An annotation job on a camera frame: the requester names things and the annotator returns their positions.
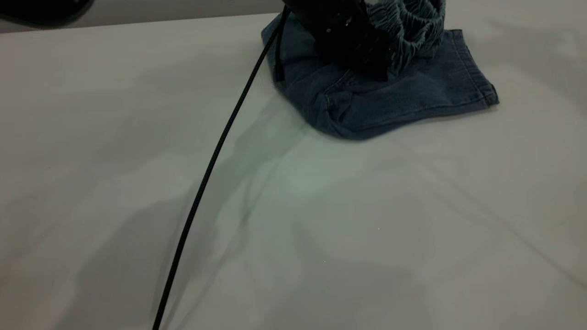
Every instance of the denim fabric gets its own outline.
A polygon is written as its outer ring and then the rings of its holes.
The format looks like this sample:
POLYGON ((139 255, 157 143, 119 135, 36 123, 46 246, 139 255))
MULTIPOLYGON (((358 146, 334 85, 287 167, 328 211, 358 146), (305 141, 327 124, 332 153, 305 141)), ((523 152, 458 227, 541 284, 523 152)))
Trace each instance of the denim fabric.
MULTIPOLYGON (((397 55, 378 82, 320 57, 295 16, 284 29, 278 86, 313 127, 344 139, 375 137, 421 119, 458 115, 499 103, 460 30, 444 31, 444 0, 384 0, 368 7, 397 55)), ((264 43, 279 17, 262 32, 264 43)), ((275 66, 275 45, 268 60, 275 66)))

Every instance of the gray background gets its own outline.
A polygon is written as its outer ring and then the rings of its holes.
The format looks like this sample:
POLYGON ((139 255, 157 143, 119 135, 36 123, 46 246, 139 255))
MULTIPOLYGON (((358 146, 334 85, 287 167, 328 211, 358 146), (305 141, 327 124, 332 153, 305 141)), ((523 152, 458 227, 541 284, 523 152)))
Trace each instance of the gray background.
MULTIPOLYGON (((282 8, 281 0, 95 0, 90 11, 71 27, 264 14, 282 8)), ((27 30, 31 29, 0 21, 0 33, 27 30)))

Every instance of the white tablecloth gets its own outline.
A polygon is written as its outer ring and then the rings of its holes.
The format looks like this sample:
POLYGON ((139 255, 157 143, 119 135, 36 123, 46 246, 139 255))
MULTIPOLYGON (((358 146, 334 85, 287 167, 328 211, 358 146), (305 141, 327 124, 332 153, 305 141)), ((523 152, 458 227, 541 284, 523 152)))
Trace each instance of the white tablecloth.
MULTIPOLYGON (((582 0, 452 0, 501 105, 346 142, 263 66, 166 329, 587 329, 582 0)), ((0 329, 150 329, 275 15, 0 35, 0 329)))

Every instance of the black object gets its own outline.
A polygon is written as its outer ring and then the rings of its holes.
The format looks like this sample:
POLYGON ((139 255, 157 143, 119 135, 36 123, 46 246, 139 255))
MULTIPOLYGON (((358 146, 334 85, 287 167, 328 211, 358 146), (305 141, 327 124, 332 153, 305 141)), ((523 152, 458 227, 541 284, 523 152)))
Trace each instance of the black object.
POLYGON ((34 28, 58 28, 73 23, 94 0, 0 0, 0 18, 34 28))
POLYGON ((388 33, 369 21, 365 0, 284 0, 296 18, 316 39, 314 48, 324 57, 387 80, 395 47, 388 33))
POLYGON ((198 210, 198 206, 200 205, 200 201, 202 200, 202 196, 204 195, 204 190, 206 189, 206 185, 208 184, 208 180, 210 179, 210 175, 212 174, 212 169, 214 169, 214 164, 216 163, 216 160, 218 159, 218 155, 220 154, 220 150, 222 149, 222 145, 224 144, 224 141, 226 140, 226 137, 228 136, 228 131, 230 131, 230 128, 232 127, 232 123, 234 122, 235 118, 237 117, 239 110, 241 110, 242 103, 244 102, 245 97, 247 96, 247 93, 249 92, 249 89, 251 88, 251 85, 253 84, 253 80, 255 79, 255 76, 257 75, 259 68, 263 64, 263 60, 265 59, 265 56, 269 52, 269 48, 273 44, 273 41, 275 40, 277 35, 279 33, 281 33, 281 31, 284 28, 285 20, 287 18, 286 13, 288 11, 289 11, 289 9, 287 7, 284 8, 284 12, 282 13, 282 16, 281 16, 281 21, 279 22, 279 25, 275 29, 275 31, 273 31, 273 34, 269 38, 267 45, 265 45, 265 49, 263 49, 263 51, 261 52, 261 56, 259 57, 257 64, 255 65, 255 68, 253 69, 253 72, 251 72, 251 76, 249 77, 249 81, 247 81, 247 85, 245 86, 245 89, 242 91, 241 97, 240 97, 240 99, 238 99, 237 106, 234 108, 234 111, 232 111, 232 115, 228 119, 228 123, 224 127, 224 131, 222 132, 222 135, 220 136, 220 140, 218 141, 218 144, 216 145, 216 149, 214 149, 214 153, 212 154, 212 158, 210 159, 210 162, 208 163, 208 168, 206 169, 206 173, 204 174, 204 177, 202 178, 202 183, 200 183, 200 188, 198 189, 198 193, 195 195, 195 199, 194 199, 194 202, 192 203, 190 213, 187 216, 187 220, 185 221, 184 228, 181 231, 180 240, 177 243, 176 253, 173 256, 173 261, 171 262, 171 270, 169 271, 169 275, 167 276, 165 288, 163 288, 163 295, 161 296, 161 301, 159 302, 159 307, 157 308, 157 315, 155 316, 155 321, 153 322, 153 330, 159 330, 159 327, 161 327, 161 321, 163 320, 163 314, 165 313, 165 307, 167 306, 167 300, 169 299, 171 287, 173 286, 173 280, 176 277, 177 267, 180 264, 181 253, 183 252, 188 233, 190 232, 191 224, 194 221, 195 212, 198 210))

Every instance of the seam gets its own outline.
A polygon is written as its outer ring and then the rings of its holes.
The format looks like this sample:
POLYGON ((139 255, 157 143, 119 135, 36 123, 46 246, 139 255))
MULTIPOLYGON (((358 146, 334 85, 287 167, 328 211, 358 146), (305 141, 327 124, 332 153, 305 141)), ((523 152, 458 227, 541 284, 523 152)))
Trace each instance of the seam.
POLYGON ((328 96, 328 94, 330 93, 330 91, 332 89, 334 89, 337 86, 340 86, 342 83, 344 83, 345 81, 347 81, 350 78, 350 73, 351 73, 351 69, 347 69, 343 75, 332 85, 330 85, 329 87, 327 87, 324 90, 324 98, 326 98, 326 112, 330 113, 330 107, 332 106, 330 103, 330 97, 328 96))
POLYGON ((458 48, 457 48, 457 42, 454 39, 454 31, 451 31, 451 34, 452 34, 452 40, 453 40, 453 47, 454 47, 454 50, 457 52, 458 59, 461 60, 461 63, 463 64, 463 66, 465 67, 465 70, 467 71, 467 74, 469 75, 469 79, 471 79, 471 81, 473 82, 473 85, 475 86, 475 88, 477 89, 479 94, 483 95, 485 102, 487 104, 489 104, 487 98, 485 97, 485 94, 481 91, 481 89, 479 88, 479 85, 477 85, 477 82, 475 81, 475 79, 473 79, 473 76, 471 74, 471 70, 469 70, 468 65, 463 60, 463 57, 461 56, 460 50, 458 50, 458 48))
MULTIPOLYGON (((445 105, 445 106, 432 106, 432 107, 426 107, 426 108, 424 108, 424 109, 421 109, 421 110, 415 111, 415 112, 413 112, 413 113, 414 113, 414 114, 418 114, 418 113, 420 113, 420 112, 423 112, 423 111, 434 110, 434 109, 441 109, 441 108, 447 108, 447 107, 461 107, 461 106, 470 105, 470 104, 472 104, 472 103, 475 103, 475 102, 479 102, 479 101, 481 101, 481 100, 483 100, 483 99, 485 99, 485 96, 482 96, 482 97, 476 98, 476 99, 474 99, 474 100, 471 100, 471 101, 467 101, 467 102, 465 102, 465 103, 459 103, 459 104, 457 104, 457 105, 445 105)), ((377 127, 385 126, 385 125, 387 125, 387 124, 390 124, 390 123, 392 123, 392 122, 395 122, 395 121, 397 120, 397 118, 398 118, 398 117, 400 117, 400 116, 396 116, 396 117, 394 117, 394 118, 392 118, 392 119, 390 119, 390 120, 387 120, 387 121, 385 121, 385 122, 383 122, 383 123, 379 123, 379 124, 378 124, 378 125, 376 125, 376 126, 361 126, 361 127, 353 128, 353 129, 352 129, 352 131, 353 131, 353 132, 359 132, 359 131, 366 130, 366 129, 374 129, 374 128, 377 128, 377 127)))

